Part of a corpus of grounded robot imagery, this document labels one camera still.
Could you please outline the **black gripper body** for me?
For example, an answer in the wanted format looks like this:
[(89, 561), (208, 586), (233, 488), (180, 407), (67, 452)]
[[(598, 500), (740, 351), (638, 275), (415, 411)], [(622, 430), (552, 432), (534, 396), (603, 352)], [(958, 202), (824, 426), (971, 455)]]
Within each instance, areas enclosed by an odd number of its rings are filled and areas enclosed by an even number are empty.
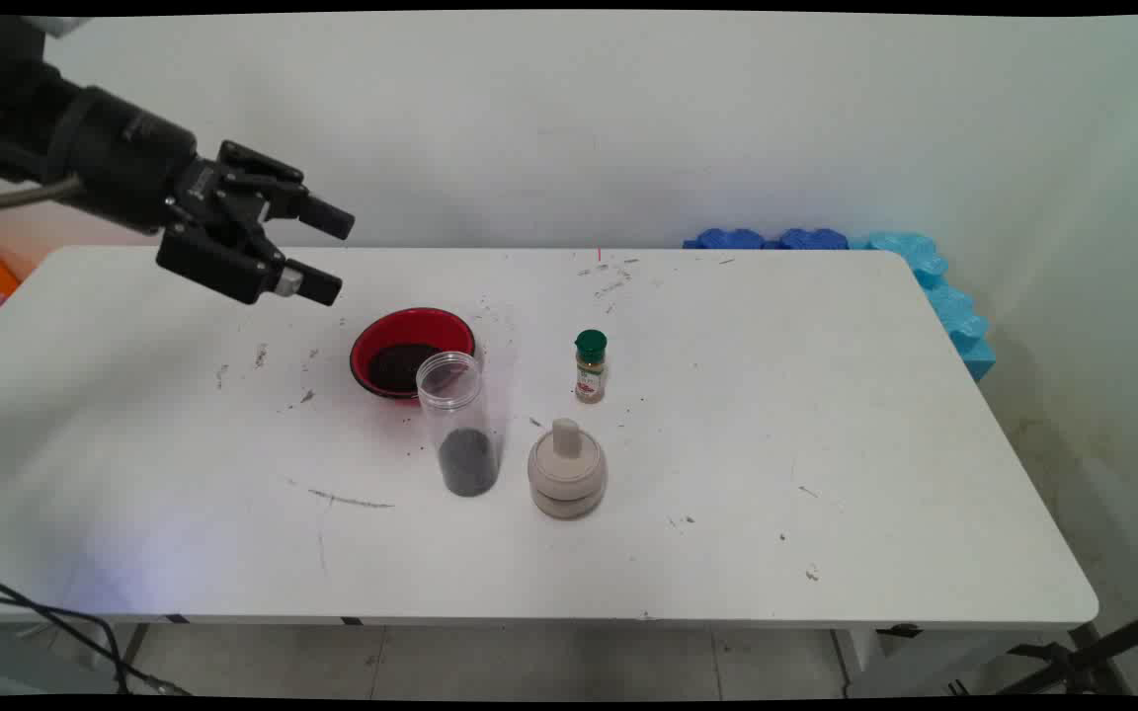
[(0, 210), (63, 202), (145, 234), (176, 222), (226, 224), (184, 200), (203, 166), (190, 131), (79, 86), (41, 60), (0, 60)]

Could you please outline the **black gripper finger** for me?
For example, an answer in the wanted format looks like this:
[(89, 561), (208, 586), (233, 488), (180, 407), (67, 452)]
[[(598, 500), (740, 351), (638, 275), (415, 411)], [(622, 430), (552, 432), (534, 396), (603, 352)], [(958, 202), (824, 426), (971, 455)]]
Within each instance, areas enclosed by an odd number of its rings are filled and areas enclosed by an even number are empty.
[(209, 226), (176, 222), (164, 230), (155, 263), (240, 303), (256, 303), (271, 294), (330, 306), (343, 292), (341, 278), (290, 261), (265, 230), (236, 222)]
[(338, 240), (349, 237), (354, 216), (314, 195), (302, 170), (234, 140), (222, 141), (218, 163), (228, 190), (262, 200), (259, 220), (297, 220)]

